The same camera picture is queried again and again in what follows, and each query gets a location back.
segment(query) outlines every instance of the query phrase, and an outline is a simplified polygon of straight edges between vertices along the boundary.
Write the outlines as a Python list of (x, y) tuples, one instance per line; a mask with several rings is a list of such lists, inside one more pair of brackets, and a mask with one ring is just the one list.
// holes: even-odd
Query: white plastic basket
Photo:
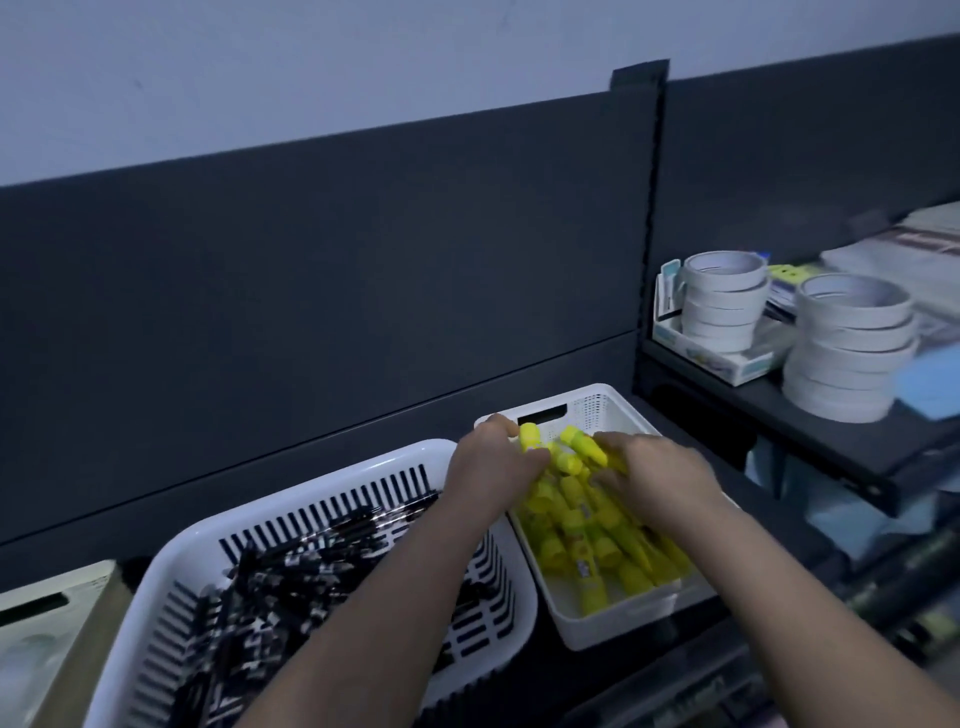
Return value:
[[(363, 505), (393, 508), (441, 490), (455, 444), (426, 440), (323, 475), (213, 516), (182, 531), (156, 556), (133, 598), (104, 666), (85, 728), (166, 724), (181, 678), (183, 650), (198, 594), (225, 587), (224, 570), (253, 539), (275, 546), (325, 528)], [(407, 528), (388, 535), (390, 546)], [(422, 707), (451, 696), (510, 662), (537, 618), (537, 588), (506, 519), (470, 560), (467, 576), (497, 597), (458, 614), (446, 634), (453, 664), (430, 679)]]
[[(659, 434), (607, 384), (591, 384), (557, 397), (502, 410), (501, 414), (514, 421), (528, 418), (529, 421), (536, 422), (544, 442), (559, 437), (567, 425), (576, 425), (588, 435), (598, 430)], [(489, 416), (479, 418), (474, 426)], [(527, 537), (513, 514), (511, 520), (530, 569), (550, 609), (550, 616), (557, 624), (564, 644), (570, 649), (586, 649), (643, 624), (668, 617), (715, 595), (707, 580), (695, 571), (683, 579), (636, 596), (626, 596), (615, 580), (605, 576), (611, 606), (588, 617), (582, 617), (573, 581), (559, 576), (545, 576), (540, 571)]]

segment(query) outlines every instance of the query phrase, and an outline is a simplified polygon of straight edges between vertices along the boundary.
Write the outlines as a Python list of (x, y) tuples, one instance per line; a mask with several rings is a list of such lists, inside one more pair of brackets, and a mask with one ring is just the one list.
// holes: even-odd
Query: blue cloth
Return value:
[(960, 344), (922, 353), (897, 372), (897, 397), (928, 420), (960, 414)]

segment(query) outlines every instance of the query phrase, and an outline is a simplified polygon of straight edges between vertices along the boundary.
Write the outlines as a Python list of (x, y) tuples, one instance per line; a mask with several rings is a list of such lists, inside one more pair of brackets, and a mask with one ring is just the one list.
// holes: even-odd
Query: basket handle hole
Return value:
[(553, 422), (554, 420), (559, 420), (561, 417), (566, 416), (566, 404), (561, 404), (559, 407), (550, 407), (550, 409), (543, 409), (540, 412), (534, 412), (529, 415), (524, 415), (519, 418), (516, 423), (518, 425), (525, 425), (526, 423), (533, 423), (534, 425), (542, 425), (543, 423)]

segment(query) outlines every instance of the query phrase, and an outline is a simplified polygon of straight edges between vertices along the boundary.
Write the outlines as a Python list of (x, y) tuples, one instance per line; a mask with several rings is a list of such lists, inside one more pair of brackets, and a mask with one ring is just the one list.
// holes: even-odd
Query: wall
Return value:
[(957, 30), (956, 0), (6, 0), (0, 184)]

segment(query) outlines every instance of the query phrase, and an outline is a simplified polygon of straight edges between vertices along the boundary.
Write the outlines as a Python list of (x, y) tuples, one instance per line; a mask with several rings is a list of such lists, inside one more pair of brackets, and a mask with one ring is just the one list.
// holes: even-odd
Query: stack of tape rolls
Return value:
[(882, 420), (894, 372), (917, 350), (910, 295), (886, 280), (829, 273), (797, 289), (800, 338), (783, 367), (783, 394), (841, 423)]
[(767, 263), (756, 253), (713, 251), (684, 261), (684, 336), (718, 353), (743, 352), (770, 290)]

